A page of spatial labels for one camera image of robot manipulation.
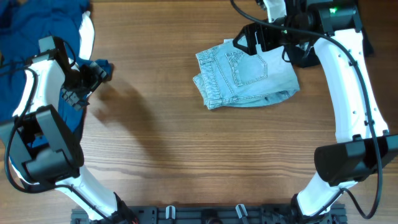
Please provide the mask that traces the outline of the light blue denim shorts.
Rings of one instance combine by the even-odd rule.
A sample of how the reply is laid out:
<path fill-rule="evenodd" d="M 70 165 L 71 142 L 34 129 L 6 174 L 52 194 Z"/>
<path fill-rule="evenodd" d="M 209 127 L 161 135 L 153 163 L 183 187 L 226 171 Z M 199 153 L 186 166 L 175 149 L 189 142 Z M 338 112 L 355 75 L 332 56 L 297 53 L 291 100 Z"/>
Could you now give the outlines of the light blue denim shorts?
<path fill-rule="evenodd" d="M 200 73 L 193 77 L 203 104 L 219 107 L 262 107 L 281 103 L 300 90 L 291 63 L 282 58 L 283 47 L 248 55 L 231 39 L 196 54 Z"/>

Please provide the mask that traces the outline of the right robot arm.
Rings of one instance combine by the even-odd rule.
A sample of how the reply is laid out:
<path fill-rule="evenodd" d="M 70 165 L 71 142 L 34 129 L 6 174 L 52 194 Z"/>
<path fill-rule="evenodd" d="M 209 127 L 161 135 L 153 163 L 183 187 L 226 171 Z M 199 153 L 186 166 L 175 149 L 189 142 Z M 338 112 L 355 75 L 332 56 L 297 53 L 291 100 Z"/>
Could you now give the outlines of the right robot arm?
<path fill-rule="evenodd" d="M 329 215 L 332 205 L 350 188 L 376 175 L 373 205 L 363 218 L 374 216 L 381 201 L 383 169 L 397 155 L 397 136 L 389 132 L 378 110 L 364 57 L 363 23 L 357 1 L 259 1 L 268 18 L 250 17 L 240 35 L 243 51 L 256 53 L 280 46 L 305 44 L 299 58 L 319 61 L 326 76 L 335 115 L 336 143 L 315 149 L 316 173 L 290 204 L 292 223 L 309 223 Z"/>

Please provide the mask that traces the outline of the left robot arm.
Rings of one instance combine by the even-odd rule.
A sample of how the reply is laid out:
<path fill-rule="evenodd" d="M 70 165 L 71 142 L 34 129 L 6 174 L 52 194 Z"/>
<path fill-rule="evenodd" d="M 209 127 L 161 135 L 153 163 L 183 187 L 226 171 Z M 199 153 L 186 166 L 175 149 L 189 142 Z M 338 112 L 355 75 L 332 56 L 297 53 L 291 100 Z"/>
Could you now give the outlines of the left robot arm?
<path fill-rule="evenodd" d="M 39 40 L 40 53 L 21 68 L 24 93 L 12 119 L 1 123 L 4 171 L 18 191 L 39 194 L 58 190 L 88 215 L 88 223 L 138 223 L 134 212 L 84 165 L 83 150 L 58 113 L 60 99 L 74 110 L 88 105 L 85 96 L 110 79 L 96 62 L 78 66 L 69 43 L 56 36 Z"/>

